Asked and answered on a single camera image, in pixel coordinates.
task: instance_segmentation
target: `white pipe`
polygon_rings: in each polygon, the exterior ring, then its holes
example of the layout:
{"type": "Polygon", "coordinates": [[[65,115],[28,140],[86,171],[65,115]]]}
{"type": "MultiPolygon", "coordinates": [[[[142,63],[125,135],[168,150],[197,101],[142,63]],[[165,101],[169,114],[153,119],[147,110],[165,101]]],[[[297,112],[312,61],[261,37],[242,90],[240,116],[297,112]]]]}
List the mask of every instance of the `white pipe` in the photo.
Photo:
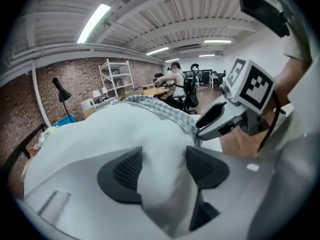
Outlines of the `white pipe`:
{"type": "Polygon", "coordinates": [[[33,87],[34,87],[36,101],[38,102],[38,106],[39,106],[42,118],[43,118],[46,126],[50,127],[51,124],[49,122],[49,119],[47,117],[47,114],[45,112],[44,106],[42,105],[42,101],[40,98],[40,93],[39,93],[39,89],[38,89],[38,82],[37,82],[37,75],[36,75],[36,65],[35,65],[34,60],[32,61],[31,65],[32,65],[32,81],[33,81],[33,87]]]}

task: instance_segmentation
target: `shelving unit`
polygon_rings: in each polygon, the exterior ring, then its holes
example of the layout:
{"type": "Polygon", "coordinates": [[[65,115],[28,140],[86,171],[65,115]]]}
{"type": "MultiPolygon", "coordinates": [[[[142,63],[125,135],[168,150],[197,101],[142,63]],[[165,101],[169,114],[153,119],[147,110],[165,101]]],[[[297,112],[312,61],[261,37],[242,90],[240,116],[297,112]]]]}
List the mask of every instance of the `shelving unit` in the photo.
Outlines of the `shelving unit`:
{"type": "Polygon", "coordinates": [[[109,81],[111,83],[111,88],[107,88],[107,91],[114,91],[116,98],[119,97],[117,92],[118,89],[129,86],[132,86],[133,89],[135,88],[128,60],[126,62],[109,62],[109,59],[107,58],[106,63],[104,63],[103,65],[99,65],[99,71],[103,86],[106,87],[105,81],[109,81]],[[118,70],[119,73],[113,74],[113,71],[115,70],[118,70]],[[124,83],[124,77],[129,77],[131,79],[131,83],[116,86],[114,80],[121,79],[121,82],[124,83]]]}

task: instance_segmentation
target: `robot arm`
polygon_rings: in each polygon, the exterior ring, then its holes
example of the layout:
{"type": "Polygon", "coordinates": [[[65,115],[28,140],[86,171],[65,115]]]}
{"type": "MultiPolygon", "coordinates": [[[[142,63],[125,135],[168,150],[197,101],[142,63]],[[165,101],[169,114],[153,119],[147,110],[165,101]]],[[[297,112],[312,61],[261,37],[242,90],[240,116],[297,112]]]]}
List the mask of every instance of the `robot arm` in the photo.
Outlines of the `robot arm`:
{"type": "Polygon", "coordinates": [[[249,136],[269,128],[262,116],[275,87],[274,79],[252,60],[236,58],[220,85],[222,96],[199,118],[198,138],[207,141],[228,134],[236,126],[249,136]]]}

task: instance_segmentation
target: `white ceiling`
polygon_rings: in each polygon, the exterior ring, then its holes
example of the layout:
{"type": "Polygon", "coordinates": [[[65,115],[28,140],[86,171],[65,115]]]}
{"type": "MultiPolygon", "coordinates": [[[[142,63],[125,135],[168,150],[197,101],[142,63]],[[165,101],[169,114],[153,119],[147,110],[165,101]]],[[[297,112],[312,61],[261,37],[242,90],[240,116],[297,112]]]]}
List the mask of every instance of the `white ceiling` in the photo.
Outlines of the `white ceiling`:
{"type": "Polygon", "coordinates": [[[30,0],[7,41],[7,70],[15,56],[43,51],[52,44],[56,44],[56,53],[65,52],[59,47],[77,42],[101,3],[110,5],[111,10],[89,36],[87,42],[97,47],[88,48],[90,52],[108,51],[111,45],[145,54],[168,46],[169,50],[154,54],[157,62],[179,55],[223,55],[262,27],[240,11],[239,0],[30,0]],[[232,40],[232,44],[204,43],[212,38],[232,40]]]}

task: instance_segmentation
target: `blue box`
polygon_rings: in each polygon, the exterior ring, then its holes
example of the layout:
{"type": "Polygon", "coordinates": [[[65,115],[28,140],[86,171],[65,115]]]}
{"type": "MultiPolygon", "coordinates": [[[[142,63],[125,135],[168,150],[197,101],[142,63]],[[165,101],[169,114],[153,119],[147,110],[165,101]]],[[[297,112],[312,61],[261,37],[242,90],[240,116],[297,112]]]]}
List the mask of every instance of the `blue box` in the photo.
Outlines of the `blue box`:
{"type": "Polygon", "coordinates": [[[70,114],[70,117],[71,117],[72,122],[70,121],[70,118],[67,115],[63,119],[61,119],[58,122],[56,122],[53,126],[54,127],[57,127],[57,126],[60,127],[60,126],[67,125],[67,124],[70,124],[70,123],[75,123],[76,122],[75,116],[73,114],[70,114]]]}

